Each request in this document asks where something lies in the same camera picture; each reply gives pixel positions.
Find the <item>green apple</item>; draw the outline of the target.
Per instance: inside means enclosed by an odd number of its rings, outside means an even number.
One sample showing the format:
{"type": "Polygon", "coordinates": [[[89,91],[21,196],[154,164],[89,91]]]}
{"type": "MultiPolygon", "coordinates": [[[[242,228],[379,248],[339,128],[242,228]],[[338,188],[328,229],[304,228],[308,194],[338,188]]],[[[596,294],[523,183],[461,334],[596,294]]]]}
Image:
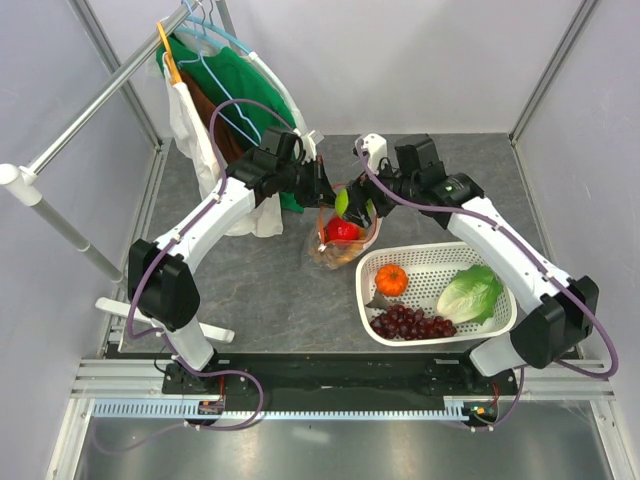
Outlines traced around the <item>green apple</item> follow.
{"type": "Polygon", "coordinates": [[[342,219],[351,223],[368,225],[373,210],[370,199],[358,187],[344,187],[336,196],[335,212],[342,219]]]}

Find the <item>red apple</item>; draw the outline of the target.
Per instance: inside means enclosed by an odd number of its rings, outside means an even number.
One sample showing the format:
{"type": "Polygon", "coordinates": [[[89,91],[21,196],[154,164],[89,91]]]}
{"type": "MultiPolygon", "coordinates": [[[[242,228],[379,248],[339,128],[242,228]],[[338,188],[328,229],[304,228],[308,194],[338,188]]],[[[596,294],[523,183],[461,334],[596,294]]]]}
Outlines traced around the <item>red apple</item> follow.
{"type": "Polygon", "coordinates": [[[360,227],[340,217],[333,217],[326,226],[330,241],[355,241],[360,239],[360,227]]]}

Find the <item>clear zip top bag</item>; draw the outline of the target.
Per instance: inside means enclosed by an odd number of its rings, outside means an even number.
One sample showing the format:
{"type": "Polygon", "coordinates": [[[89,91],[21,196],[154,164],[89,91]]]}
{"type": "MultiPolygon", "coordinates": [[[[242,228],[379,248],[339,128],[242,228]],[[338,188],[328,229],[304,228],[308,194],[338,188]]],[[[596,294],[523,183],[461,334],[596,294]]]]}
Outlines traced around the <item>clear zip top bag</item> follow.
{"type": "Polygon", "coordinates": [[[333,207],[319,207],[308,240],[311,260],[330,270],[356,260],[375,242],[382,225],[373,210],[369,216],[372,224],[363,228],[342,219],[333,207]]]}

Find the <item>small orange pumpkin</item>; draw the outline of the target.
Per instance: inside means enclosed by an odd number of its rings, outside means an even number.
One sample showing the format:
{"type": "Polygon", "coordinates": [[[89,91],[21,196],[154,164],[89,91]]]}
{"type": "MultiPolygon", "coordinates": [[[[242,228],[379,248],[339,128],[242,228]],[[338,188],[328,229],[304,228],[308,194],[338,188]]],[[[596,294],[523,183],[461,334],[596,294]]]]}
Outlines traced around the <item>small orange pumpkin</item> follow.
{"type": "Polygon", "coordinates": [[[383,295],[398,297],[408,288],[409,278],[400,266],[387,264],[377,271],[375,284],[377,290],[383,295]]]}

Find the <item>purple grape bunch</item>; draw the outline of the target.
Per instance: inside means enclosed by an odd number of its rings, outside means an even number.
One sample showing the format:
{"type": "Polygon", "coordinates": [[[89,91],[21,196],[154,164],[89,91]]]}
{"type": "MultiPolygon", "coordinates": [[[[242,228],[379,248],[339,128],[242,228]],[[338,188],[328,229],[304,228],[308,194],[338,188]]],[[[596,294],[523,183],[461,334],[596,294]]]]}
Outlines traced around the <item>purple grape bunch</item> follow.
{"type": "Polygon", "coordinates": [[[380,338],[392,341],[434,340],[457,335],[451,320],[428,316],[421,308],[413,310],[401,304],[391,305],[374,316],[369,326],[380,338]]]}

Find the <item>yellow ginger root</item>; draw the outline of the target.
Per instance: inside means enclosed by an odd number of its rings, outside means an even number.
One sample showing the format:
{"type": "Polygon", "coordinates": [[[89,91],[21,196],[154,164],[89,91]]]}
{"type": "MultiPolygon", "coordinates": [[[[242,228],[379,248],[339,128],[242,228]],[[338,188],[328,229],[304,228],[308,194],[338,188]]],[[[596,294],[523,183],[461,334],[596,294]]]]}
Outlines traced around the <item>yellow ginger root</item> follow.
{"type": "Polygon", "coordinates": [[[328,268],[337,269],[355,260],[362,251],[359,242],[329,242],[319,246],[319,261],[328,268]]]}

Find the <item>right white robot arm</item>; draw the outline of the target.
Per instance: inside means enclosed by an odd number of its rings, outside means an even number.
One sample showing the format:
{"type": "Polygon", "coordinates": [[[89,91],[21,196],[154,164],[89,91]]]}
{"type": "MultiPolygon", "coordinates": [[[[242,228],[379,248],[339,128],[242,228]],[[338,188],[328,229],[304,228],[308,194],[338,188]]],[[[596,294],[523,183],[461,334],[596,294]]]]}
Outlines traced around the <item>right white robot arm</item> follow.
{"type": "Polygon", "coordinates": [[[457,371],[465,391],[483,392],[506,370],[544,369],[592,334],[599,296],[593,280],[574,279],[555,266],[508,224],[475,181],[447,173],[429,135],[399,140],[395,165],[385,147],[377,134],[356,140],[364,172],[348,183],[341,215],[367,226],[372,214],[385,217],[397,206],[419,210],[474,249],[525,314],[509,332],[469,351],[469,362],[457,371]]]}

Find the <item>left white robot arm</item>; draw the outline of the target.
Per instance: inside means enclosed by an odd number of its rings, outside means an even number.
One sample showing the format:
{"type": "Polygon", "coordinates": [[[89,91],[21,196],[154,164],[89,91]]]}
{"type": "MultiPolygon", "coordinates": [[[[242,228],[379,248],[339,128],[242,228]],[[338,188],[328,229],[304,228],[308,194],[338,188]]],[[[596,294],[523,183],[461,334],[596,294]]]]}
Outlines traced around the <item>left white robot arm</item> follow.
{"type": "Polygon", "coordinates": [[[196,319],[200,306],[193,275],[212,247],[265,200],[290,193],[303,208],[330,207],[336,195],[322,157],[307,159],[302,138],[270,127],[261,143],[233,161],[213,191],[176,227],[149,242],[134,242],[128,255],[129,315],[149,317],[157,333],[187,367],[185,382],[208,393],[219,382],[215,349],[196,319]]]}

